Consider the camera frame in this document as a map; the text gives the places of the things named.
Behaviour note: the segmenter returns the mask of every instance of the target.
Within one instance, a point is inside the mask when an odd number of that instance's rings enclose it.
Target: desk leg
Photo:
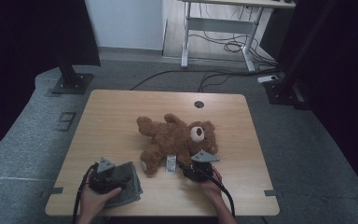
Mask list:
[[[187,68],[187,59],[188,59],[188,25],[190,23],[190,9],[191,9],[191,3],[188,3],[187,7],[187,13],[186,13],[186,23],[185,23],[185,42],[182,46],[182,68]]]
[[[250,48],[252,46],[252,42],[255,38],[255,32],[257,31],[258,23],[260,22],[261,14],[263,13],[263,7],[260,7],[258,9],[257,18],[255,19],[255,23],[252,27],[252,32],[250,33],[250,36],[248,40],[246,41],[246,46],[244,49],[242,49],[243,57],[245,58],[246,65],[248,66],[249,72],[254,72],[255,67],[252,62],[252,54],[250,53]]]

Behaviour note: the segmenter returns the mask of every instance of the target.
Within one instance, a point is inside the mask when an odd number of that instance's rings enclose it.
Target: teddy bear paw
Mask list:
[[[142,169],[144,169],[144,171],[147,173],[147,165],[144,161],[141,161],[142,164]]]

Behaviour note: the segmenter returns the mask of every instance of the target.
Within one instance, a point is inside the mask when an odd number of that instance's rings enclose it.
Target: teddy bear snout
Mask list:
[[[201,127],[193,127],[190,131],[190,136],[194,142],[200,142],[205,138],[204,131]]]

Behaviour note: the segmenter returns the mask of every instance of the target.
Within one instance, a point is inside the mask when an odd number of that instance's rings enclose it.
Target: small white object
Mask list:
[[[263,83],[263,82],[269,82],[269,81],[275,81],[278,80],[278,78],[276,76],[267,76],[267,77],[260,77],[257,79],[258,83]]]
[[[142,164],[142,169],[144,169],[144,171],[146,172],[147,171],[147,165],[144,161],[141,161],[141,164]]]
[[[176,172],[176,155],[168,155],[165,173],[175,174],[175,172]]]

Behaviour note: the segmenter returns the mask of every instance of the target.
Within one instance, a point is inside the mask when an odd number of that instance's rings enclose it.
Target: white desk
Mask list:
[[[209,31],[220,33],[232,33],[249,35],[245,48],[242,49],[243,57],[250,72],[254,72],[255,67],[252,62],[252,55],[249,50],[252,46],[255,32],[260,22],[261,14],[265,7],[273,8],[294,8],[296,4],[285,3],[283,0],[277,2],[272,0],[181,0],[187,3],[186,11],[186,28],[185,28],[185,41],[182,46],[182,63],[183,68],[187,68],[188,60],[188,32],[190,30]],[[257,16],[254,21],[229,21],[229,20],[216,20],[194,18],[190,16],[191,3],[207,3],[207,4],[220,4],[220,5],[234,5],[234,6],[248,6],[259,7]]]

